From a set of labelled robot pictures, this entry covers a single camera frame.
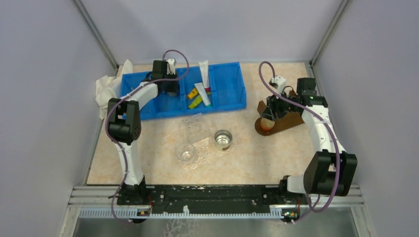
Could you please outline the white ceramic cup cork base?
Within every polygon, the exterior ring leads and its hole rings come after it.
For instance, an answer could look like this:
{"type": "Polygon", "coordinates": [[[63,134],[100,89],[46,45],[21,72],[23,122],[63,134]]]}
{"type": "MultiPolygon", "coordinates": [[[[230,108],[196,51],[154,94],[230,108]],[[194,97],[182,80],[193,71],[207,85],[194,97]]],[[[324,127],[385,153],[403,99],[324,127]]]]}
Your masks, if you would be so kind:
{"type": "Polygon", "coordinates": [[[264,131],[271,130],[275,125],[275,121],[269,120],[267,118],[261,118],[260,120],[260,127],[264,131]]]}

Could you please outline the silver metal cup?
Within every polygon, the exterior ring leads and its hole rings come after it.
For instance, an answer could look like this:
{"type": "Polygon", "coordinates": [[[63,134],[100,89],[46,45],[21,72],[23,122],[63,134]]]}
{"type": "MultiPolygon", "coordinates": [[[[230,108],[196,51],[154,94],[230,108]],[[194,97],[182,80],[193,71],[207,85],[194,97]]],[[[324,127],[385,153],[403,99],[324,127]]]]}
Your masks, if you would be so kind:
{"type": "Polygon", "coordinates": [[[219,150],[222,151],[229,149],[232,140],[233,136],[228,130],[219,130],[214,135],[215,145],[219,150]]]}

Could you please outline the clear glass cup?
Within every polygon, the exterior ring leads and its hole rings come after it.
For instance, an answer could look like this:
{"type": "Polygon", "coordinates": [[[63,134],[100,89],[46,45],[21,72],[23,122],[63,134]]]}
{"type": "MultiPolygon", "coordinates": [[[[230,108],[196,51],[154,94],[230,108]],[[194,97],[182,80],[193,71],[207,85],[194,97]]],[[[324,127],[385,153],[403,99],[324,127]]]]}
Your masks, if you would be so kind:
{"type": "Polygon", "coordinates": [[[189,161],[196,154],[195,147],[190,143],[182,143],[176,148],[176,156],[180,161],[189,161]]]}

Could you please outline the white toothpaste teal cap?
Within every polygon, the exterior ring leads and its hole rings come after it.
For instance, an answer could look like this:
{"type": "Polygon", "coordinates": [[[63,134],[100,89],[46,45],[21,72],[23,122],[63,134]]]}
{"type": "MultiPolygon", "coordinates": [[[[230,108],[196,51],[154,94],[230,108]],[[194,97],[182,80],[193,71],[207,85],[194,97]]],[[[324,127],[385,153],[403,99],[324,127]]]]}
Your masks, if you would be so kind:
{"type": "Polygon", "coordinates": [[[206,107],[211,107],[212,103],[210,102],[210,99],[208,97],[208,94],[203,86],[202,82],[199,83],[195,83],[194,84],[195,88],[197,89],[199,95],[201,96],[202,102],[204,103],[204,105],[206,107]]]}

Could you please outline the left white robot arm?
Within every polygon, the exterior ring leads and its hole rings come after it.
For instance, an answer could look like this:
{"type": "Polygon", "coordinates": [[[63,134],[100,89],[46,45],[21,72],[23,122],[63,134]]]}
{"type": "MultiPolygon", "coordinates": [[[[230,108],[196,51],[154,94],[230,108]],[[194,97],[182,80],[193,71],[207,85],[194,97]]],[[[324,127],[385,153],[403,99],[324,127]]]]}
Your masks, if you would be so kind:
{"type": "Polygon", "coordinates": [[[123,168],[123,181],[115,194],[128,194],[136,204],[143,204],[148,198],[137,144],[141,133],[140,110],[161,93],[159,87],[178,83],[175,65],[172,58],[154,61],[152,71],[136,89],[108,103],[105,132],[115,143],[123,168]]]}

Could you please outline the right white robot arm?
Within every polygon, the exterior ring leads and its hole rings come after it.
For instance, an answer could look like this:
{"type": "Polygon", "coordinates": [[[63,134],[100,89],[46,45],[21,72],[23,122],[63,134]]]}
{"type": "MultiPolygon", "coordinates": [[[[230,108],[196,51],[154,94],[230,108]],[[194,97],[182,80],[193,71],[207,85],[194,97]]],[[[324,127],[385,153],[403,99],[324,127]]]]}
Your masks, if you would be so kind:
{"type": "Polygon", "coordinates": [[[325,97],[317,95],[314,78],[297,80],[297,90],[285,92],[286,79],[274,76],[269,85],[276,93],[267,98],[262,118],[278,121],[291,112],[298,113],[309,129],[315,154],[302,175],[286,176],[278,197],[292,203],[298,194],[346,196],[357,166],[354,154],[346,152],[334,132],[325,97]]]}

